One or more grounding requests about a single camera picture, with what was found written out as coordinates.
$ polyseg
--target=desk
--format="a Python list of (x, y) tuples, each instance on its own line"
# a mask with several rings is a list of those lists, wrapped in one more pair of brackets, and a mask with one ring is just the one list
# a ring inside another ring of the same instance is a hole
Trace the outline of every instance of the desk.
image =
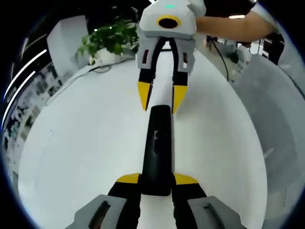
[[(235, 91), (199, 52), (186, 98), (174, 115), (175, 171), (261, 228), (267, 181), (263, 153)], [(173, 58), (160, 54), (148, 111), (141, 108), (135, 61), (78, 78), (46, 106), (28, 135), (19, 168), (20, 198), (41, 228), (61, 229), (107, 194), (124, 174), (141, 172), (150, 107), (169, 104)], [(176, 228), (171, 197), (142, 196), (138, 228)]]

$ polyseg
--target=ceiling light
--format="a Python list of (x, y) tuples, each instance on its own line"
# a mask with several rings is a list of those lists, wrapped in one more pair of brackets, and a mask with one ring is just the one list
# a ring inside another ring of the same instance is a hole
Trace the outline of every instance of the ceiling light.
[(15, 75), (14, 79), (10, 82), (8, 88), (6, 89), (6, 92), (4, 94), (3, 99), (5, 98), (6, 94), (8, 93), (8, 91), (10, 90), (10, 88), (12, 87), (12, 85), (14, 84), (14, 82), (17, 80), (17, 78), (21, 75), (21, 73), (31, 64), (33, 63), (37, 58), (39, 58), (41, 55), (43, 55), (44, 53), (46, 53), (47, 50), (43, 50), (42, 52), (38, 53), (33, 59), (31, 59), (29, 62), (27, 62), (25, 64), (25, 66), (23, 66), (20, 71)]
[(244, 18), (244, 15), (234, 15), (234, 16), (230, 16), (230, 19), (237, 19), (237, 18)]
[(13, 97), (11, 98), (10, 102), (9, 102), (9, 105), (8, 107), (6, 108), (5, 112), (4, 112), (4, 116), (3, 116), (3, 119), (2, 119), (2, 124), (1, 124), (1, 129), (3, 128), (3, 123), (4, 123), (4, 120), (10, 110), (10, 107), (11, 105), (13, 104), (13, 102), (15, 101), (17, 95), (19, 94), (19, 92), (21, 91), (21, 89), (24, 87), (24, 85), (27, 83), (27, 81), (29, 81), (29, 79), (35, 74), (36, 72), (33, 71), (26, 79), (25, 81), (23, 81), (23, 83), (20, 85), (20, 87), (17, 89), (17, 91), (15, 92), (15, 94), (13, 95)]

